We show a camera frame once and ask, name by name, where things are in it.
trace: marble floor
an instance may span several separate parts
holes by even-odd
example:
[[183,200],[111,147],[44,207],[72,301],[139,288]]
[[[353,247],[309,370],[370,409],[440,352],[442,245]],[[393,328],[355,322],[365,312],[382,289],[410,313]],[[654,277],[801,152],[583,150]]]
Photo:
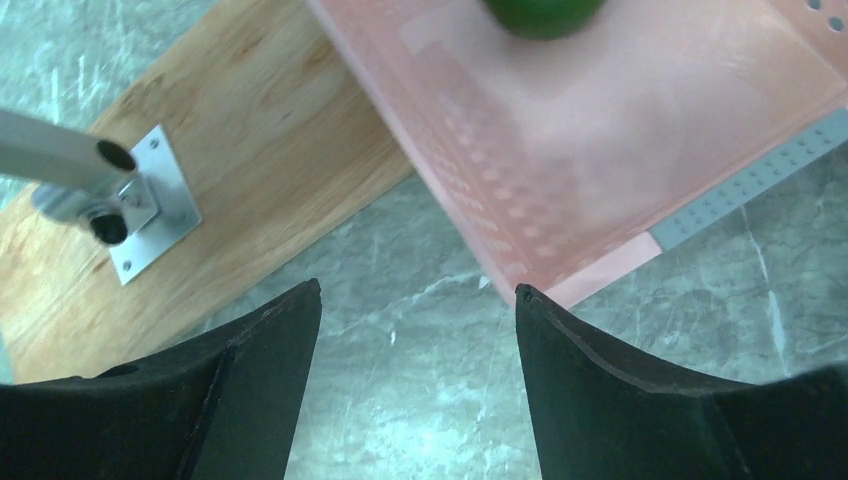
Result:
[[[0,0],[0,108],[83,129],[213,3]],[[0,206],[20,187],[0,179]],[[843,208],[848,148],[576,313],[662,358],[748,382],[845,360]],[[325,315],[286,478],[538,478],[512,312],[417,177],[198,332],[310,277]]]

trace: wooden board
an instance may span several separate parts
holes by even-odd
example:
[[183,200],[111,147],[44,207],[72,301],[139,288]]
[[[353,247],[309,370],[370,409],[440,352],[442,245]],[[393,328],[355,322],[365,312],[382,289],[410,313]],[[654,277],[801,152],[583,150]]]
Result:
[[186,332],[412,172],[301,0],[222,0],[91,126],[165,126],[204,223],[126,287],[90,235],[0,212],[17,383],[93,376]]

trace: green fruit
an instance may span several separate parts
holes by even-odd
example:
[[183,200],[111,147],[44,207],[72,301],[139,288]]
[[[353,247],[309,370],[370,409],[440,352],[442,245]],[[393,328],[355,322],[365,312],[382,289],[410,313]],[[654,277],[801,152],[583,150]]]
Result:
[[553,40],[583,28],[604,0],[483,0],[507,30],[530,40]]

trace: metal pole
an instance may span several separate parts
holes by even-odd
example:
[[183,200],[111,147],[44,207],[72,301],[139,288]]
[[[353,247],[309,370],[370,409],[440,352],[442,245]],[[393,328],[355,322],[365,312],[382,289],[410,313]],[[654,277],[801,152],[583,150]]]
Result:
[[106,198],[135,171],[114,142],[0,110],[0,174]]

